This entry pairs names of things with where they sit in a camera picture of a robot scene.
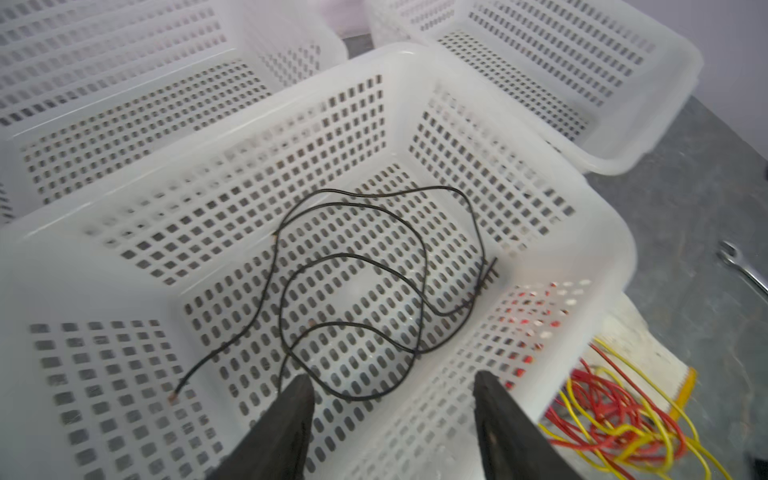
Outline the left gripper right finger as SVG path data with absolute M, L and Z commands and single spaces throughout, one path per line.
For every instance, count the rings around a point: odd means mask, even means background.
M 473 397 L 478 444 L 487 479 L 580 477 L 491 372 L 475 374 Z

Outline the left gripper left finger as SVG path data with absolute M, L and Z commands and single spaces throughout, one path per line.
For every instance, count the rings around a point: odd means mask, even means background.
M 309 376 L 294 378 L 210 475 L 212 479 L 301 479 L 315 395 Z

